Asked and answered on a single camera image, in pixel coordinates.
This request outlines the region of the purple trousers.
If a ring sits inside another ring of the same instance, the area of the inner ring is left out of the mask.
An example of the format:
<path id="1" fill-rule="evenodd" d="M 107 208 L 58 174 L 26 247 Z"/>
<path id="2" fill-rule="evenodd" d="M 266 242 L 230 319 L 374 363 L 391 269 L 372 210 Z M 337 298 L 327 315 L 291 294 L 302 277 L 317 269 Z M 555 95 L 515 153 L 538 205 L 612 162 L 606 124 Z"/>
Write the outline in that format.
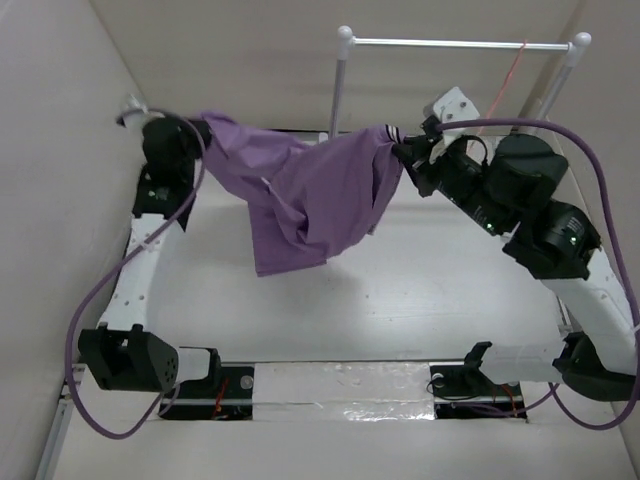
<path id="1" fill-rule="evenodd" d="M 264 277 L 321 266 L 376 229 L 403 166 L 391 125 L 315 145 L 213 111 L 208 172 L 248 205 L 255 271 Z"/>

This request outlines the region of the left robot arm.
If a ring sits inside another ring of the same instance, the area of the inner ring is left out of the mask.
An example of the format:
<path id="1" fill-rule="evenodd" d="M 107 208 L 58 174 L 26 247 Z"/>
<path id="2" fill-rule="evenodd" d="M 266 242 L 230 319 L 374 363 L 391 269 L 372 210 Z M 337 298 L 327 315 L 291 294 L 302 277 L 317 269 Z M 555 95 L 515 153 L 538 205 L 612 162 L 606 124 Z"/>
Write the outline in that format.
<path id="1" fill-rule="evenodd" d="M 208 397 L 222 387 L 216 350 L 175 347 L 153 331 L 195 201 L 196 162 L 211 141 L 202 119 L 159 117 L 142 128 L 146 162 L 136 186 L 126 263 L 97 327 L 82 330 L 78 340 L 81 359 L 103 390 L 167 393 L 188 383 Z"/>

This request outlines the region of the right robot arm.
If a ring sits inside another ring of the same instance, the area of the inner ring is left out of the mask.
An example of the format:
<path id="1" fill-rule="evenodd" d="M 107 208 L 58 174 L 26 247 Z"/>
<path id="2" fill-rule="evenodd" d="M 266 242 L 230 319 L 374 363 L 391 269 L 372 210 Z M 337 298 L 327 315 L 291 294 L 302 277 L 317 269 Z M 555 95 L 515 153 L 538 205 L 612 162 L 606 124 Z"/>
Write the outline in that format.
<path id="1" fill-rule="evenodd" d="M 439 192 L 492 236 L 506 235 L 505 255 L 552 291 L 579 328 L 546 344 L 505 347 L 478 342 L 459 378 L 473 393 L 496 384 L 564 384 L 595 401 L 632 397 L 637 372 L 631 310 L 601 237 L 577 206 L 554 199 L 568 170 L 544 140 L 510 134 L 489 161 L 466 153 L 470 136 L 436 158 L 436 139 L 418 136 L 393 146 L 420 196 Z"/>

